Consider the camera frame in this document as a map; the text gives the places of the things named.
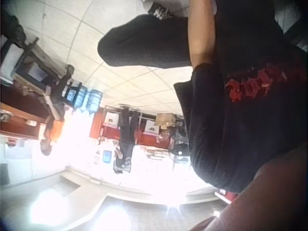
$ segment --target shoe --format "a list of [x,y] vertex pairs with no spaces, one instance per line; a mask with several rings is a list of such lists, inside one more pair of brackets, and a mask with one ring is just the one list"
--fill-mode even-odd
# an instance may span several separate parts
[[169,9],[162,6],[158,2],[155,1],[145,1],[143,3],[143,7],[145,10],[150,14],[158,18],[159,20],[165,20],[168,18],[174,18],[176,17],[174,14],[170,12]]
[[128,104],[119,103],[119,108],[121,108],[121,109],[130,109],[131,106],[128,105]]
[[132,110],[133,112],[139,112],[139,111],[140,111],[140,108],[138,108],[138,107],[132,107],[131,110]]

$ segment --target hand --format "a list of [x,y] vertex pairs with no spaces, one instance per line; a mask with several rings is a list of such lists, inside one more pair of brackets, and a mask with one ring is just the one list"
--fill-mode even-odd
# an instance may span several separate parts
[[51,87],[47,86],[46,91],[45,91],[45,95],[50,96],[50,94],[51,94]]

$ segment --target leg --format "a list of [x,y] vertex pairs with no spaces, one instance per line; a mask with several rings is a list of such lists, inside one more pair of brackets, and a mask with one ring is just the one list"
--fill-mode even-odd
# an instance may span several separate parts
[[110,66],[190,66],[187,18],[161,21],[139,15],[111,29],[99,42],[98,53]]
[[64,88],[66,87],[67,82],[70,80],[71,77],[72,76],[68,74],[63,76],[60,82],[55,87],[55,89],[52,90],[50,94],[50,99],[53,103],[57,103],[60,101],[62,97],[62,92],[64,91]]
[[120,125],[120,146],[121,146],[122,142],[128,142],[130,140],[128,108],[124,108],[120,116],[122,120]]
[[132,143],[135,143],[135,131],[138,127],[138,112],[134,111],[129,124],[129,136]]

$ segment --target black pants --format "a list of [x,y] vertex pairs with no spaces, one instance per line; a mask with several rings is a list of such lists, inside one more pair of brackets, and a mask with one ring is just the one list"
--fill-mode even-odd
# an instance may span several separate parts
[[70,78],[70,75],[63,76],[60,82],[51,90],[50,94],[50,100],[54,108],[57,110],[61,121],[64,121],[65,115],[64,103],[61,101],[62,93]]
[[120,151],[123,154],[122,164],[131,165],[135,146],[135,131],[138,126],[138,112],[133,112],[129,121],[129,110],[123,109],[120,118]]
[[[258,30],[263,24],[276,24],[273,2],[270,0],[216,2],[218,13],[215,21],[220,59],[236,60],[236,54],[232,52],[233,56],[230,57],[230,51],[224,49],[227,38],[233,39],[234,43],[241,43],[242,41],[237,41],[238,32],[246,31],[247,28]],[[185,17],[161,21],[152,15],[139,15],[130,22],[111,29],[99,42],[98,53],[110,66],[143,65],[163,69],[191,66],[187,28],[188,18]]]
[[161,21],[139,15],[111,29],[99,42],[98,53],[110,66],[190,66],[187,22],[187,18]]
[[120,118],[120,147],[121,143],[132,143],[135,145],[135,131],[138,126],[138,112],[132,113],[129,121],[129,110],[123,109]]

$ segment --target skin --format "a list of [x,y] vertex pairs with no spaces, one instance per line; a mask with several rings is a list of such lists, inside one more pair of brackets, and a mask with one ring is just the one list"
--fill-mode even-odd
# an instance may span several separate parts
[[212,64],[215,48],[215,21],[210,0],[191,0],[188,17],[188,44],[193,68]]
[[265,164],[219,218],[192,231],[292,230],[307,215],[307,143]]
[[[215,22],[210,0],[190,1],[188,38],[192,66],[212,64]],[[307,143],[265,164],[219,218],[208,218],[192,231],[283,231],[305,212]]]

